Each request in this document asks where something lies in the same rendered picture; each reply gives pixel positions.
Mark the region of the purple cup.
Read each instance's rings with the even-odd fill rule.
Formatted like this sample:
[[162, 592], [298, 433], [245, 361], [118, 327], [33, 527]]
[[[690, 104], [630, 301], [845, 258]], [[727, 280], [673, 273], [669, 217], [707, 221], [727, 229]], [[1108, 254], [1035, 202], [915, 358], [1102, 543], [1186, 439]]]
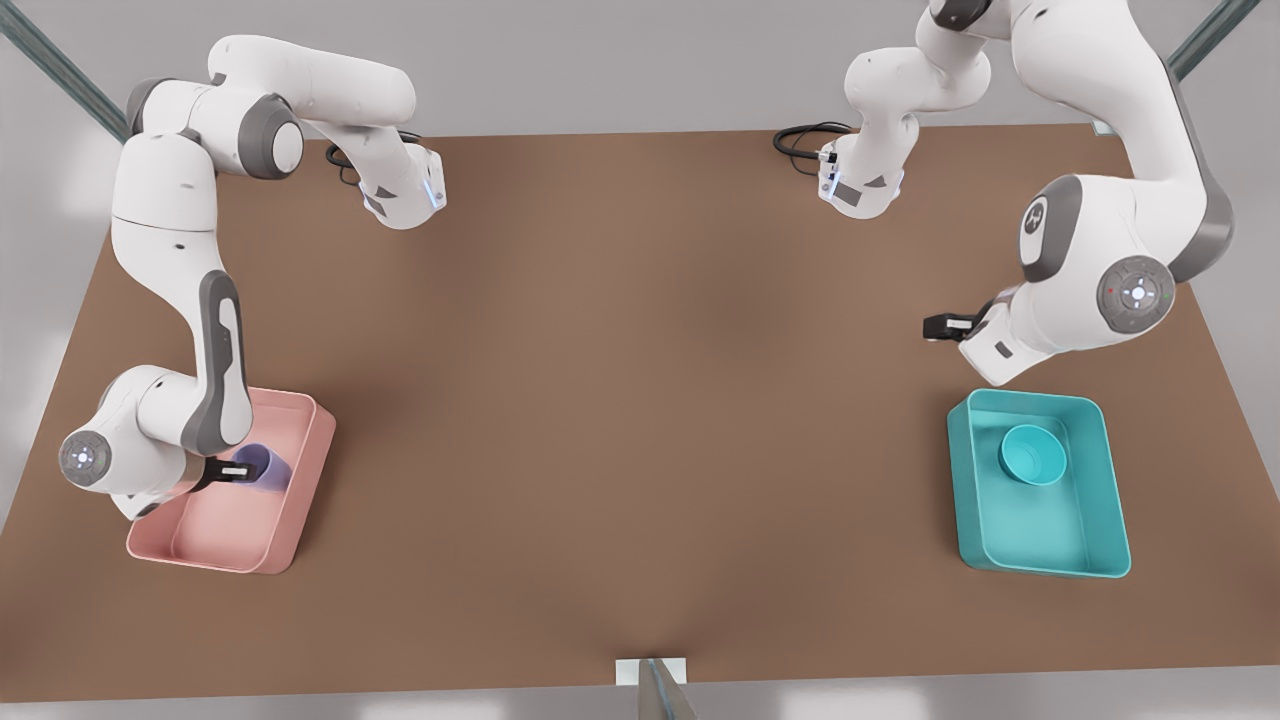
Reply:
[[244, 478], [236, 479], [236, 484], [269, 493], [287, 492], [292, 478], [292, 468], [266, 445], [242, 445], [232, 455], [230, 460], [247, 466], [247, 474]]

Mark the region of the pink plastic box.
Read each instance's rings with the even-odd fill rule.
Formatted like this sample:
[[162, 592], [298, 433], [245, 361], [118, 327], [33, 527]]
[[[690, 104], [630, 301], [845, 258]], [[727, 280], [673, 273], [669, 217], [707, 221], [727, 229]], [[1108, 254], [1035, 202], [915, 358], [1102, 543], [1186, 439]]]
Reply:
[[131, 556], [220, 571], [278, 574], [293, 561], [337, 421], [308, 396], [250, 388], [253, 425], [244, 445], [262, 445], [287, 484], [219, 482], [183, 495], [132, 524]]

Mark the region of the teal bowl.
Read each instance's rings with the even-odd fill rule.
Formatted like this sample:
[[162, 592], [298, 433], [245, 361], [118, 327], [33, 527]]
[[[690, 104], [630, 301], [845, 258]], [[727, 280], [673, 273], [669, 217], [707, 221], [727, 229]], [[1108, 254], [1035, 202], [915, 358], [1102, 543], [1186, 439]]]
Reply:
[[1068, 470], [1062, 442], [1043, 427], [1020, 424], [1010, 428], [998, 443], [998, 464], [1014, 480], [1029, 486], [1051, 486]]

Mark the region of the teal plastic box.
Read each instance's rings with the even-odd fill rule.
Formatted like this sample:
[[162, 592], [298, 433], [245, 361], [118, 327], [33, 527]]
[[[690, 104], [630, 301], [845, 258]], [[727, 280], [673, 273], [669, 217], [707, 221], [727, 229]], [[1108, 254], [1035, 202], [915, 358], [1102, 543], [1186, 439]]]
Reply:
[[[1068, 470], [1051, 486], [1006, 475], [998, 443], [1012, 427], [1052, 432]], [[1132, 569], [1105, 415], [1088, 398], [974, 389], [947, 415], [959, 552], [972, 568], [1120, 578]]]

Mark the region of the silver frame post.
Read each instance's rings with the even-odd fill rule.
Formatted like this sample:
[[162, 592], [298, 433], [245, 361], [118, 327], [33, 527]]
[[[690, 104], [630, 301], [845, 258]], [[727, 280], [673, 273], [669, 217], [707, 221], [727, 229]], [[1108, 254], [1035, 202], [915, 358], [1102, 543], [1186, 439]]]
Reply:
[[131, 137], [123, 110], [13, 0], [0, 0], [0, 35], [114, 140], [124, 143]]
[[1212, 53], [1235, 33], [1247, 18], [1270, 0], [1206, 0], [1204, 15], [1176, 41], [1155, 38], [1153, 47], [1161, 56], [1172, 88], [1181, 86]]
[[618, 659], [616, 685], [635, 685], [637, 720], [700, 720], [685, 694], [687, 660]]

